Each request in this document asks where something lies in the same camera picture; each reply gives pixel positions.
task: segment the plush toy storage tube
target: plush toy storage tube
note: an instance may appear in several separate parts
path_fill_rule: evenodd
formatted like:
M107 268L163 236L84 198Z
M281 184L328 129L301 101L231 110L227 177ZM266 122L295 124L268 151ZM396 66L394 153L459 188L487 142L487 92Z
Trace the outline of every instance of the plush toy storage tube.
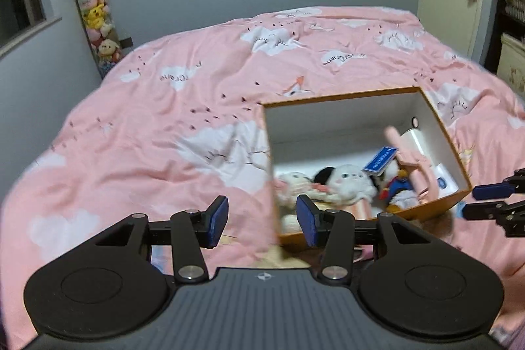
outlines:
M100 76L106 74L122 59L115 24L108 0L77 0L91 52Z

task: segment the white cloud pattern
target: white cloud pattern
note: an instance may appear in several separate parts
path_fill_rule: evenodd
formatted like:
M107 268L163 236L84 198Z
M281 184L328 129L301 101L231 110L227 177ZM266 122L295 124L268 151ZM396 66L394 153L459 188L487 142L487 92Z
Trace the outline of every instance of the white cloud pattern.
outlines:
M301 44L290 37L285 28L267 29L255 27L241 35L241 39L253 44L251 52L262 51L268 55L277 55L285 50L301 48Z
M348 26L353 29L357 27L363 27L368 24L368 20L354 20L354 19L348 19L348 18L340 19L339 22L343 24L344 26Z
M317 15L322 13L319 8L295 8L292 10L279 11L277 18L307 17L308 15Z
M184 88L186 82L195 76L200 67L200 63L194 66L164 67L161 70L160 80L170 82L175 91L180 91Z
M421 51L423 44L408 37L406 34L395 30L376 36L375 41L386 48L409 53L411 51Z
M120 75L120 80L122 82L132 82L132 81L135 81L136 79L138 79L140 77L140 73L136 70L134 71L129 71L128 73L124 73L123 75Z
M312 30L324 30L325 32L331 32L333 29L325 29L323 26L319 26L317 23L310 25Z
M397 8L390 8L390 7L378 7L378 8L383 12L389 12L391 14L396 14L396 15L402 15L408 12L405 10L399 10Z
M268 180L266 133L253 120L204 128L178 140L177 152L199 172L218 175L227 187L255 193Z
M461 62L468 62L468 60L464 57L462 57L461 55L455 53L455 52L452 52L452 51L445 51L443 53L443 58L445 60L453 60L453 61L461 61Z
M51 214L31 219L27 234L40 247L40 258L45 263L65 254L95 234L100 217L80 209L68 220Z
M24 174L33 172L38 169L42 168L52 168L52 167L60 167L60 166L66 166L66 158L65 156L62 156L62 154L58 154L55 152L45 153L42 154L40 157L38 157L31 165L29 165L25 171Z
M323 65L336 64L342 66L344 63L350 60L359 60L367 58L366 54L349 54L348 52L342 52L338 50L328 51L325 55L322 56L321 60Z
M438 91L426 91L434 110L445 126L469 114L479 101L480 92L466 86L444 83Z
M509 121L510 126L513 127L515 130L518 130L519 128L525 126L525 120L519 119L518 117L509 115L507 117L507 120Z

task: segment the pink duvet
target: pink duvet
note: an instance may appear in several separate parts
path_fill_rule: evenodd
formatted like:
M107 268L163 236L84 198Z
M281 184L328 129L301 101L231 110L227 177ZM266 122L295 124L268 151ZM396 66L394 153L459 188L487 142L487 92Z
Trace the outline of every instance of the pink duvet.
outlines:
M474 185L525 167L525 113L495 76L388 8L300 8L166 36L135 49L64 127L4 201L3 320L10 348L34 335L23 289L43 264L130 213L165 220L229 198L228 236L208 266L248 266L275 240L259 103L419 85ZM497 324L525 313L525 240L457 219L453 244L506 286ZM157 252L156 263L169 269Z

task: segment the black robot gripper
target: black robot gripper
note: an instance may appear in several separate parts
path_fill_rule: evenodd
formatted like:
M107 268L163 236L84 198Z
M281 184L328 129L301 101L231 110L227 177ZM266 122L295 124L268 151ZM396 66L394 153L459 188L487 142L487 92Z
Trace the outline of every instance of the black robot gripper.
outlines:
M476 186L475 200L506 199L513 194L525 194L525 169L517 169L502 182ZM504 200L468 203L461 212L468 221L494 220L505 230L506 237L525 237L525 201L507 204Z
M318 270L209 279L200 248L218 244L227 217L224 196L169 221L133 214L42 267L24 292L39 333L27 350L501 348L488 335L497 275L398 216L356 221L301 195L305 239L325 249ZM358 244L374 245L374 261L356 279ZM174 276L149 263L152 245L172 247Z

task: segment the yellow plush toy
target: yellow plush toy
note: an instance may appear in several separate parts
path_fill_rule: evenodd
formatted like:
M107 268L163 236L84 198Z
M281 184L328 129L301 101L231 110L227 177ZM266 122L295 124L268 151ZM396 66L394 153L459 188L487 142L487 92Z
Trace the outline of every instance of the yellow plush toy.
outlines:
M120 60L119 44L111 39L105 39L99 46L99 56L103 61L116 63Z
M89 10L86 16L86 26L90 29L99 29L104 26L104 17L106 13L103 10L103 5L98 5Z

